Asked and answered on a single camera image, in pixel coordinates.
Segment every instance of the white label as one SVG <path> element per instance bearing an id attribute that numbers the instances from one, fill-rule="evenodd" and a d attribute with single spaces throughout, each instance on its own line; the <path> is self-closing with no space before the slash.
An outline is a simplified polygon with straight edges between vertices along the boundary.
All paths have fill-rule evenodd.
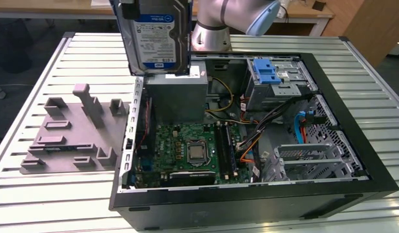
<path id="1" fill-rule="evenodd" d="M 259 177 L 259 170 L 257 167 L 253 167 L 253 173 L 255 174 L 257 177 Z"/>
<path id="2" fill-rule="evenodd" d="M 262 155 L 261 155 L 261 158 L 262 158 L 262 159 L 266 159 L 269 156 L 270 156 L 270 153 L 265 151 L 265 152 L 262 153 Z"/>
<path id="3" fill-rule="evenodd" d="M 174 74 L 165 74 L 166 79 L 198 79 L 199 77 L 201 77 L 201 75 L 199 75 L 199 66 L 191 66 L 190 67 L 190 74 L 189 75 L 175 76 Z"/>
<path id="4" fill-rule="evenodd" d="M 246 103 L 241 103 L 241 111 L 246 111 Z"/>
<path id="5" fill-rule="evenodd" d="M 174 28 L 171 15 L 141 15 L 133 21 L 141 62 L 147 68 L 170 68 L 175 63 Z"/>
<path id="6" fill-rule="evenodd" d="M 288 74 L 287 74 L 287 72 L 278 72 L 276 76 L 278 77 L 288 77 Z"/>

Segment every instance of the motherboard chip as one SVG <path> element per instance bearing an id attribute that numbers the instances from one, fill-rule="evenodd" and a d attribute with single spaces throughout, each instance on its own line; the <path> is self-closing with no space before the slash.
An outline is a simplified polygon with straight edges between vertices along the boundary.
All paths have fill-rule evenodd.
<path id="1" fill-rule="evenodd" d="M 206 162 L 207 148 L 205 140 L 187 141 L 187 163 L 193 166 L 201 166 Z"/>
<path id="2" fill-rule="evenodd" d="M 202 146 L 191 146 L 189 147 L 189 157 L 190 159 L 203 159 L 205 154 L 202 150 Z"/>

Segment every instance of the ram slot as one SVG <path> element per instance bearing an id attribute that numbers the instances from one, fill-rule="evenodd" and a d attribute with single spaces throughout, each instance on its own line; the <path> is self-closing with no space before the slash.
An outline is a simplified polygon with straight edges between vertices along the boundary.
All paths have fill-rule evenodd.
<path id="1" fill-rule="evenodd" d="M 233 145 L 233 141 L 231 141 L 230 127 L 227 127 L 226 125 L 223 127 L 225 127 L 225 134 L 227 137 L 227 154 L 229 154 L 229 158 L 231 161 L 230 172 L 234 176 L 237 176 L 238 175 L 237 162 L 235 162 L 235 153 L 234 153 L 234 145 Z"/>
<path id="2" fill-rule="evenodd" d="M 231 166 L 231 158 L 230 158 L 230 138 L 225 125 L 214 126 L 214 138 L 215 138 L 215 148 L 217 148 L 217 156 L 218 156 L 218 165 L 219 165 L 219 175 L 221 178 L 227 180 L 230 176 L 233 176 L 233 166 Z"/>

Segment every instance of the yellow wire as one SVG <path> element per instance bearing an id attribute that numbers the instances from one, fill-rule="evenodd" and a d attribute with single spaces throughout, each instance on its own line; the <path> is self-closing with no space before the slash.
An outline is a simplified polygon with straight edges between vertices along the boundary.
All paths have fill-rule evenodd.
<path id="1" fill-rule="evenodd" d="M 230 103 L 229 103 L 229 105 L 226 107 L 218 108 L 218 109 L 207 109 L 207 110 L 205 110 L 205 112 L 221 112 L 225 109 L 227 109 L 231 106 L 233 102 L 234 102 L 233 92 L 231 92 L 230 88 L 226 86 L 225 82 L 222 82 L 222 80 L 218 79 L 218 78 L 215 78 L 215 77 L 213 77 L 213 79 L 217 79 L 221 82 L 221 84 L 225 86 L 225 88 L 227 89 L 227 91 L 230 93 L 231 101 L 230 101 Z"/>

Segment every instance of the hard drive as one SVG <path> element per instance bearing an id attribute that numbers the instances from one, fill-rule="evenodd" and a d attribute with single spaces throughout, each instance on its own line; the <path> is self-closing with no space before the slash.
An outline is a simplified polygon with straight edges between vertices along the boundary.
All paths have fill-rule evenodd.
<path id="1" fill-rule="evenodd" d="M 131 75 L 189 74 L 191 0 L 110 0 Z"/>

